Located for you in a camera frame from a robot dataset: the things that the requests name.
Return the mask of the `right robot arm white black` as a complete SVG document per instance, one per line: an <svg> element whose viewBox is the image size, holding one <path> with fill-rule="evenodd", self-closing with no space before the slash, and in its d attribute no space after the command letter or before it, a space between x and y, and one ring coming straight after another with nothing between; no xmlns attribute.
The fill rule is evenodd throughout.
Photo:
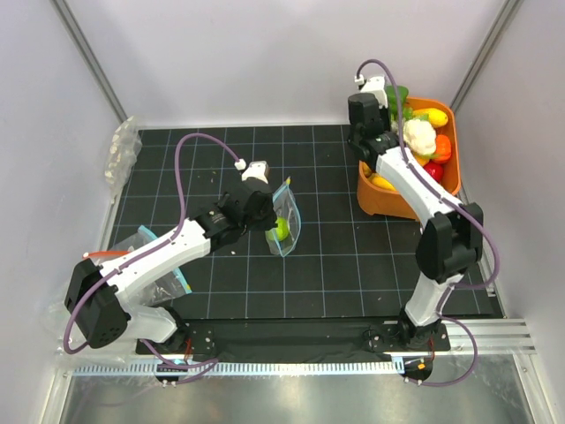
<svg viewBox="0 0 565 424"><path fill-rule="evenodd" d="M397 323L400 345L417 350L438 331L445 302L482 257L483 210L460 202L418 163L376 95L351 95L348 115L359 206L370 216L416 219L423 231L415 253L418 281Z"/></svg>

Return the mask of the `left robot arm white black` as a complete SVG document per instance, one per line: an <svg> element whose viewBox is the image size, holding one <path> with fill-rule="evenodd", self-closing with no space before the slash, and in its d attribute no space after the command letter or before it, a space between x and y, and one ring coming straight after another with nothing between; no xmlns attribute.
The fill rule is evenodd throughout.
<svg viewBox="0 0 565 424"><path fill-rule="evenodd" d="M266 178L247 177L229 186L219 201L184 219L172 231L112 261L77 263L64 298L70 314L64 350L79 328L84 345L100 349L119 339L156 342L165 352L184 349L187 333L170 307L139 303L139 293L172 270L231 244L248 231L275 227L273 194Z"/></svg>

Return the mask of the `green lime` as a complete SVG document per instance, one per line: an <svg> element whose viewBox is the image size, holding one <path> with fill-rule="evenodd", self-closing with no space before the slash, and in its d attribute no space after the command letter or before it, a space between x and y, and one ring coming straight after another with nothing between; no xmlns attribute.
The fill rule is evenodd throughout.
<svg viewBox="0 0 565 424"><path fill-rule="evenodd" d="M290 227L288 221L279 216L277 218L277 227L266 232L269 241L284 241L290 235Z"/></svg>

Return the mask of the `clear zip bag blue zipper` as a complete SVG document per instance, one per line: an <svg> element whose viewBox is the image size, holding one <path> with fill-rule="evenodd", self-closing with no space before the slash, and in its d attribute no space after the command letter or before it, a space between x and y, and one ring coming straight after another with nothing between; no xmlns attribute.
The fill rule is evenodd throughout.
<svg viewBox="0 0 565 424"><path fill-rule="evenodd" d="M275 228L265 232L270 253L280 257L286 257L295 250L302 229L301 215L290 183L291 178L287 177L273 194Z"/></svg>

